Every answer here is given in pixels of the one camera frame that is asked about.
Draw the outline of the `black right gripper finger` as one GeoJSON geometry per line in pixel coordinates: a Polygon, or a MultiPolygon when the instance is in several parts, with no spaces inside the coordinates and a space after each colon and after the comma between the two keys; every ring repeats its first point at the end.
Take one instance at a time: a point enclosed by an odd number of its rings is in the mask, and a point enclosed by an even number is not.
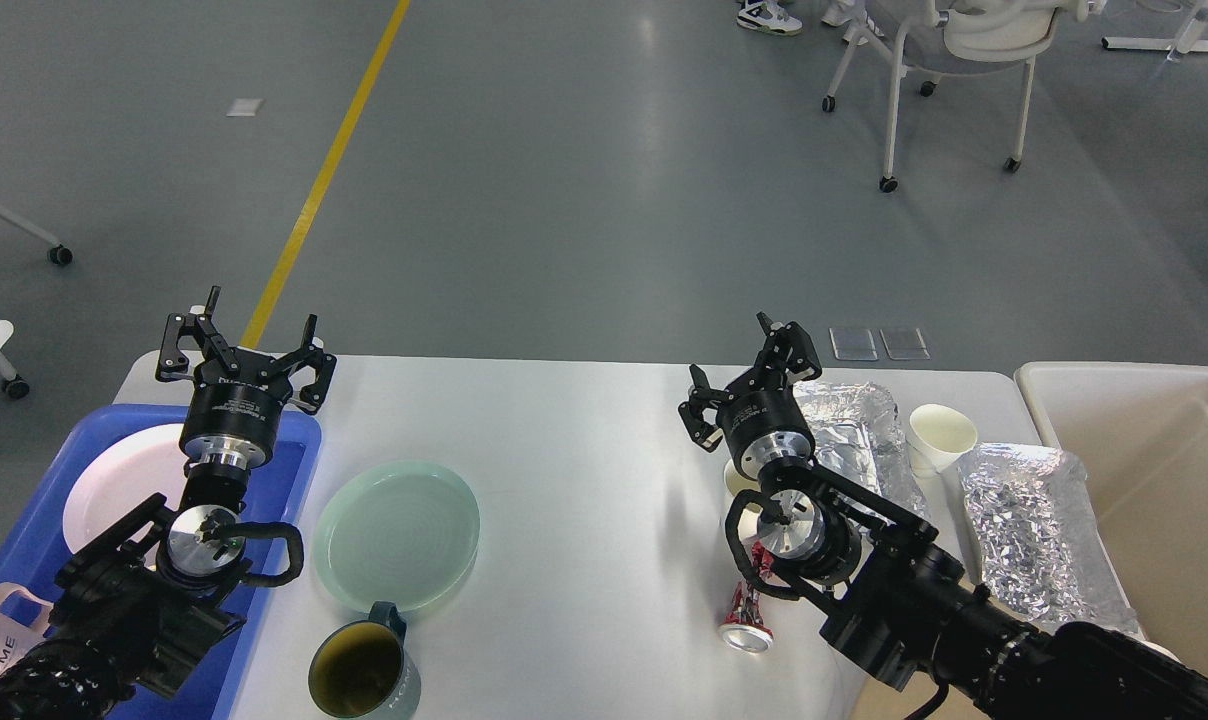
{"type": "Polygon", "coordinates": [[[683,420],[683,428],[689,434],[689,439],[699,446],[701,451],[714,452],[722,442],[724,430],[718,424],[705,420],[705,411],[722,410],[724,406],[733,401],[733,393],[728,389],[710,387],[708,377],[699,365],[690,364],[689,373],[692,381],[689,387],[689,395],[680,406],[678,414],[683,420]]]}
{"type": "Polygon", "coordinates": [[[798,323],[773,323],[765,313],[756,319],[765,341],[749,368],[750,389],[784,389],[820,377],[811,333],[798,323]]]}

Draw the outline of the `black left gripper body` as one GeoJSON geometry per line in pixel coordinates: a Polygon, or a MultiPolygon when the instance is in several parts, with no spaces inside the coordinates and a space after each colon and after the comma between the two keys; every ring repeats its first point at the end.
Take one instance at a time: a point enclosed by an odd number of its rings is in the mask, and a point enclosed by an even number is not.
{"type": "Polygon", "coordinates": [[[275,365],[274,356],[234,348],[228,360],[208,358],[194,370],[194,393],[182,425],[188,461],[221,461],[256,469],[271,461],[290,377],[300,365],[275,365]]]}

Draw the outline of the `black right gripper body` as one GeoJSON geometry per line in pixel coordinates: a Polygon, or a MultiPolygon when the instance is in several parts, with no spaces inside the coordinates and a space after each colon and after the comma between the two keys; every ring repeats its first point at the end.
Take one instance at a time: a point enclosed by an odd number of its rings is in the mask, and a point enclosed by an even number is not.
{"type": "Polygon", "coordinates": [[[772,461],[802,466],[813,461],[815,441],[792,396],[790,378],[726,389],[718,400],[715,424],[742,477],[763,478],[763,469],[772,461]]]}

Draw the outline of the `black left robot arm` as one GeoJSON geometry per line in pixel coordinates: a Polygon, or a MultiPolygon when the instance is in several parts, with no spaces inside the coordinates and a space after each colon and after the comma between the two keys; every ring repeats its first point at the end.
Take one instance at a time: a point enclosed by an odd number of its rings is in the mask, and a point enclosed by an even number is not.
{"type": "Polygon", "coordinates": [[[220,288],[165,319],[155,377],[193,387],[178,446],[182,497],[161,493],[72,553],[56,575],[54,633],[0,670],[0,719],[101,719],[137,689],[170,698],[244,619],[223,600],[294,582],[304,542],[288,521],[246,519],[252,470],[271,461],[288,405],[315,416],[336,358],[307,318],[281,356],[230,346],[214,324],[220,288]]]}

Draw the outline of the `white paper cup under arm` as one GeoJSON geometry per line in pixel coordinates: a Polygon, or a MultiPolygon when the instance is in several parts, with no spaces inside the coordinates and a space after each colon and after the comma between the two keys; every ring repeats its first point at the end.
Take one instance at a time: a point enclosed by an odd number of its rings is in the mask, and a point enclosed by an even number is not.
{"type": "MultiPolygon", "coordinates": [[[[724,465],[724,483],[726,483],[728,493],[726,507],[731,506],[731,503],[738,492],[744,489],[760,489],[756,480],[750,480],[744,477],[744,475],[738,474],[732,460],[726,461],[726,465],[724,465]]],[[[738,519],[738,538],[741,538],[741,541],[745,544],[747,550],[750,550],[754,544],[759,541],[757,519],[760,511],[761,509],[757,503],[749,503],[747,509],[742,511],[741,519],[738,519]]]]}

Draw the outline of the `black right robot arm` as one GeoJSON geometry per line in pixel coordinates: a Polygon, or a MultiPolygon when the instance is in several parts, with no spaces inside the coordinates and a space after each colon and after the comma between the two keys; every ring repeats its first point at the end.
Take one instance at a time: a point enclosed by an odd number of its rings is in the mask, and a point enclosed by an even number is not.
{"type": "Polygon", "coordinates": [[[962,562],[937,529],[815,460],[792,387],[819,377],[797,323],[756,315],[763,346],[718,389],[691,366],[678,407],[689,439],[728,447],[756,487],[734,493],[724,536],[747,587],[808,600],[829,648],[901,691],[916,674],[993,719],[1208,719],[1208,678],[1121,632],[1067,623],[1053,633],[1015,619],[985,585],[962,585],[962,562]]]}

